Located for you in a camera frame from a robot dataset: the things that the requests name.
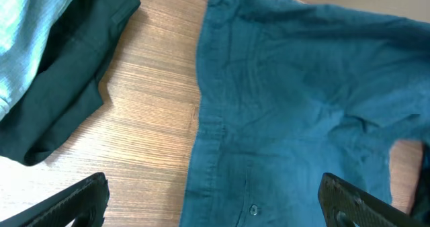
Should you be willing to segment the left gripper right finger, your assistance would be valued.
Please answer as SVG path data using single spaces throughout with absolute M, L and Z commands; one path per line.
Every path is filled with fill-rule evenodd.
M 327 227 L 426 227 L 332 173 L 322 175 L 318 200 Z

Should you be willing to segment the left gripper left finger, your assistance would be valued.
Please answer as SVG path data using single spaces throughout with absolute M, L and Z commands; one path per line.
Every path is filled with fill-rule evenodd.
M 110 191 L 102 172 L 1 222 L 1 227 L 101 227 Z

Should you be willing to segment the dark blue shorts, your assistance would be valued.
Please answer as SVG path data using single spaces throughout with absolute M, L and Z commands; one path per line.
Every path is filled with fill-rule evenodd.
M 333 173 L 390 203 L 389 155 L 429 142 L 429 24 L 294 0 L 208 0 L 181 226 L 323 226 Z

